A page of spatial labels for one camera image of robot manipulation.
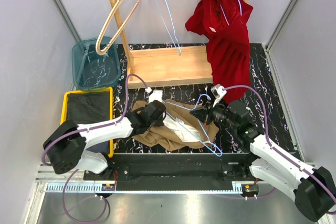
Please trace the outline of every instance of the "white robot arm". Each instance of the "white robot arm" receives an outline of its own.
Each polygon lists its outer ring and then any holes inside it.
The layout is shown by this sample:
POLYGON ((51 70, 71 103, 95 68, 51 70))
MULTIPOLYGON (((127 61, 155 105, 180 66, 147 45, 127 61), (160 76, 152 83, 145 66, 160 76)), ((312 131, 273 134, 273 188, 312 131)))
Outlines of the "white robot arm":
MULTIPOLYGON (((213 91, 220 99, 225 92, 221 86, 213 91)), ((215 103, 207 102, 201 108, 191 111, 191 114, 206 124, 215 121, 227 127, 242 150, 250 152, 240 163, 242 173, 249 172, 255 178, 262 179, 282 191, 295 202, 301 213, 312 221, 319 220, 334 206, 332 198, 307 173, 317 177, 333 195, 336 195, 336 188, 328 170, 323 167, 315 169, 296 159, 272 140, 267 141, 266 136, 252 124, 249 112, 242 102, 232 102, 226 108, 218 104, 218 101, 216 99, 215 103)), ((72 121, 63 123, 44 143, 44 149, 68 132, 79 133, 59 141, 47 152, 55 173, 63 174, 77 168, 89 170, 102 177, 106 173, 109 177, 111 170, 107 168, 111 164, 107 155, 90 152, 87 148, 110 139, 142 134, 154 125, 163 125, 165 106, 162 103, 162 93, 154 91, 149 102, 146 107, 129 112, 124 118, 88 125, 76 125, 72 121)))

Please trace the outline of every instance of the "wooden hanger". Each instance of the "wooden hanger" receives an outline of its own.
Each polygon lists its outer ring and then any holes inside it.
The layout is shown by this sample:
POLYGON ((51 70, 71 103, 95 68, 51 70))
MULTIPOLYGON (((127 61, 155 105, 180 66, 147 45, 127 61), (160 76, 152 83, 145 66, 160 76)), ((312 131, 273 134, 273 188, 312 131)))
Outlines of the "wooden hanger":
POLYGON ((103 36, 111 22, 111 19, 113 18, 115 12, 117 11, 117 9, 119 8, 120 4, 123 2, 124 0, 117 0, 117 2, 115 3, 115 5, 112 8, 112 11, 110 12, 108 18, 105 21, 105 24, 102 28, 102 30, 100 31, 100 34, 98 36, 97 42, 96 42, 96 52, 99 55, 104 55, 109 48, 111 47, 111 45, 113 44, 113 42, 117 39, 117 37, 120 35, 120 33, 122 32, 122 30, 124 29, 125 25, 127 24, 127 22, 129 21, 130 17, 132 16, 133 12, 135 11, 135 9, 137 8, 140 0, 137 0, 137 2, 135 3, 135 5, 132 8, 132 11, 129 13, 129 15, 127 16, 127 18, 125 19, 125 21, 122 23, 122 25, 119 27, 118 31, 116 32, 116 34, 112 37, 112 39, 110 40, 110 42, 103 48, 100 49, 100 44, 101 41, 103 39, 103 36))

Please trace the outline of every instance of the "teal plastic basket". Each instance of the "teal plastic basket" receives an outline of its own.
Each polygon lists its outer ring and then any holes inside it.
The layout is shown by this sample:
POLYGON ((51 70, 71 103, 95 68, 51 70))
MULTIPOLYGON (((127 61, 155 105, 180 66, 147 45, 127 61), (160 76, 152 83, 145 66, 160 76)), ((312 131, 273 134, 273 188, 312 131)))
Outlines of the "teal plastic basket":
MULTIPOLYGON (((111 40, 103 37, 100 49, 111 40)), ((96 90, 114 87, 120 79, 120 63, 117 47, 113 43, 103 55, 96 53, 97 39, 84 40, 72 49, 72 78, 79 90, 96 90)))

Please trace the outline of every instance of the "yellow bin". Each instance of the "yellow bin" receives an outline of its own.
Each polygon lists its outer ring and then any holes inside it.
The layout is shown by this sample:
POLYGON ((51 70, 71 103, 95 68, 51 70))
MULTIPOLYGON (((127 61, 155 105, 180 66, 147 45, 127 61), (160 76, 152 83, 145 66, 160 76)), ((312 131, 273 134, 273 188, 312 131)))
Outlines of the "yellow bin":
MULTIPOLYGON (((68 112, 68 95, 69 94, 85 94, 89 92, 110 92, 110 120, 113 119, 113 89, 111 87, 97 90, 97 91, 81 91, 81 90, 76 90, 76 91, 69 91, 64 94, 64 99, 63 99, 63 107, 62 107, 62 115, 61 115, 61 124, 64 123, 67 119, 67 112, 68 112)), ((110 153, 108 155, 109 157, 113 156, 113 140, 110 140, 110 153)))

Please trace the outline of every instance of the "blue wire hanger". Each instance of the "blue wire hanger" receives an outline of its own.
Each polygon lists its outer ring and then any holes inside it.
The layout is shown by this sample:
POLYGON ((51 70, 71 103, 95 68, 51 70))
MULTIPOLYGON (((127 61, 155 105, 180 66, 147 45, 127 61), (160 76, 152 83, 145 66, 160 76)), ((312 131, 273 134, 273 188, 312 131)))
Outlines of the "blue wire hanger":
POLYGON ((165 1, 165 3, 166 3, 166 7, 167 7, 167 10, 168 10, 168 13, 169 13, 170 21, 171 21, 171 23, 172 23, 172 27, 173 27, 173 31, 174 31, 174 38, 175 38, 175 40, 173 39, 171 33, 170 33, 169 30, 168 30, 168 27, 167 27, 167 25, 166 25, 166 22, 164 21, 164 18, 163 18, 163 16, 162 16, 162 11, 161 11, 161 9, 160 9, 160 7, 159 7, 157 1, 154 0, 154 3, 155 3, 155 6, 156 6, 157 11, 160 13, 160 16, 161 16, 161 19, 162 19, 162 21, 163 21, 163 24, 164 24, 164 26, 165 26, 165 28, 166 28, 168 34, 169 34, 170 39, 172 40, 172 43, 174 44, 174 47, 175 47, 176 50, 177 50, 178 55, 181 55, 182 52, 181 52, 181 48, 180 48, 180 44, 179 44, 179 40, 178 40, 177 37, 176 37, 176 31, 175 31, 175 27, 174 27, 174 22, 173 22, 172 14, 171 14, 171 12, 170 12, 169 5, 168 5, 167 0, 164 0, 164 1, 165 1))

